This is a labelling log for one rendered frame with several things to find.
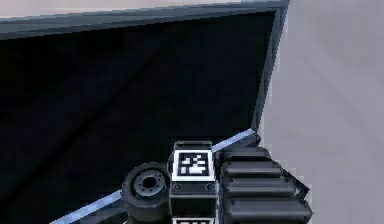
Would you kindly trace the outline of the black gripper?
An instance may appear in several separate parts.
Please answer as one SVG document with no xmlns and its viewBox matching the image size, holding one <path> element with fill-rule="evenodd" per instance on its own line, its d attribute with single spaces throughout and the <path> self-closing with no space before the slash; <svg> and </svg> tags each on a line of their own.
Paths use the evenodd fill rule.
<svg viewBox="0 0 384 224">
<path fill-rule="evenodd" d="M 129 224 L 170 224 L 170 179 L 165 163 L 133 168 L 122 184 L 121 198 Z"/>
</svg>

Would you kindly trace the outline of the black television set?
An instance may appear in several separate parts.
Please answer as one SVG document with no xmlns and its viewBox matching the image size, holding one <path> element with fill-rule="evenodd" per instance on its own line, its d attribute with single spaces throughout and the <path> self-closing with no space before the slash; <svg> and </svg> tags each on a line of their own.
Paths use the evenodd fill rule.
<svg viewBox="0 0 384 224">
<path fill-rule="evenodd" d="M 49 224 L 177 141 L 256 130 L 288 4 L 0 19 L 0 224 Z"/>
</svg>

